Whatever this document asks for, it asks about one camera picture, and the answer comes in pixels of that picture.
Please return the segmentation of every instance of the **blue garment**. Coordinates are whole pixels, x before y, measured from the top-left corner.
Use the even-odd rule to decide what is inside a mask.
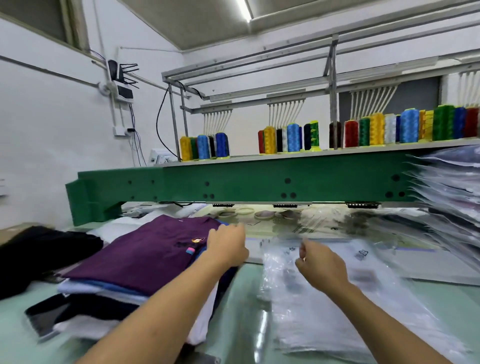
[[[127,288],[117,286],[116,284],[101,282],[99,280],[72,279],[72,281],[73,282],[84,283],[84,284],[90,284],[90,285],[96,286],[96,287],[101,287],[101,288],[103,288],[105,290],[108,290],[108,291],[120,292],[120,293],[126,293],[126,294],[134,294],[134,295],[137,295],[137,296],[145,296],[144,294],[139,293],[137,291],[132,291],[132,290],[129,290]]]

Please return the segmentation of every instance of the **hand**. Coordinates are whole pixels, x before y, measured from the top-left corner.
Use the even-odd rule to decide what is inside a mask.
[[[345,262],[326,245],[304,239],[295,265],[314,288],[327,295],[350,286]]]
[[[230,267],[238,267],[248,258],[245,248],[245,227],[238,225],[220,225],[218,230],[211,229],[208,234],[207,252],[214,259]]]

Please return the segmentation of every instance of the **green thread spool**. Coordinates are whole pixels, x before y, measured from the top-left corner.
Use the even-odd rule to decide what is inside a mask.
[[[455,107],[453,105],[440,105],[433,112],[432,139],[452,140]]]
[[[312,138],[312,146],[320,146],[320,137],[318,134],[318,121],[310,122],[310,133]]]
[[[370,145],[370,118],[361,118],[359,123],[359,146]]]
[[[197,138],[190,138],[190,143],[192,144],[192,158],[193,160],[198,159],[198,147],[197,147]]]

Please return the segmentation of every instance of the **white wall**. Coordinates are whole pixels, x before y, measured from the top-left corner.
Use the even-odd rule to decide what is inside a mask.
[[[354,21],[367,19],[412,6],[435,2],[433,0],[389,0],[380,1],[365,5],[360,9],[356,8],[346,12],[341,12],[326,16],[320,19],[311,20],[301,24],[293,25],[287,28],[278,29],[269,33],[252,36],[228,43],[215,45],[212,47],[199,49],[185,53],[185,63],[206,61],[215,57],[224,57],[226,55],[245,55],[254,52],[263,45],[273,44],[278,41],[295,38],[311,34],[314,32],[330,29],[335,26],[341,26]],[[369,43],[372,41],[386,39],[394,36],[412,34],[427,29],[443,27],[446,25],[457,24],[459,22],[471,21],[478,18],[478,14],[464,16],[448,21],[437,22],[416,28],[406,29],[394,33],[384,34],[364,39],[358,42],[341,44],[338,49],[351,47],[356,44]],[[403,61],[411,61],[420,58],[434,57],[438,55],[464,51],[468,49],[480,48],[480,27],[472,27],[445,34],[419,38],[402,43],[378,47],[365,51],[339,55],[337,58],[337,72],[348,72],[375,66],[387,65]],[[325,52],[326,49],[319,49],[314,52],[302,53],[290,58],[271,61],[272,63],[286,61],[296,57],[305,57],[312,54]],[[257,65],[247,66],[244,69],[257,67]],[[268,70],[260,73],[253,73],[236,78],[216,81],[209,84],[198,85],[198,89],[207,95],[220,94],[231,91],[238,91],[248,88],[273,85],[284,82],[297,81],[312,77],[318,77],[324,70],[325,59],[312,61],[284,68]],[[456,102],[455,82],[449,82],[448,101]],[[197,120],[197,126],[203,122],[199,117],[193,117]],[[320,122],[320,146],[328,147],[328,124],[330,122],[329,97],[320,96],[306,100],[305,105],[297,118],[297,123],[305,124],[311,120]],[[233,155],[246,155],[258,153],[257,132],[268,124],[268,107],[266,105],[252,108],[235,109],[232,118],[226,129],[229,135],[230,149]]]
[[[97,0],[97,5],[107,58],[117,46],[175,49],[119,2]],[[93,0],[84,1],[84,10],[90,47],[102,52]],[[91,83],[105,80],[105,72],[90,57],[5,20],[0,20],[0,54]],[[183,65],[181,54],[160,51],[121,50],[120,60],[138,63],[137,73],[158,84],[162,71]],[[9,189],[7,197],[0,197],[0,229],[24,221],[69,226],[65,184],[78,171],[133,167],[128,139],[113,136],[109,99],[95,88],[3,61],[0,66],[0,178]],[[134,110],[147,158],[151,148],[161,147],[154,128],[164,91],[138,86]],[[115,116],[121,123],[119,109]],[[129,127],[129,113],[123,116]],[[181,119],[178,125],[181,136]],[[175,151],[168,102],[159,126],[164,142]]]

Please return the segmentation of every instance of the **stack of folded clothes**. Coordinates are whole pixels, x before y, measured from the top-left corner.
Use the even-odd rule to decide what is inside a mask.
[[[59,292],[68,295],[53,329],[73,337],[99,340],[139,305],[183,272],[206,249],[209,217],[157,217],[84,260],[64,275]],[[236,268],[214,287],[193,325],[187,343],[206,339],[208,322],[230,285]]]

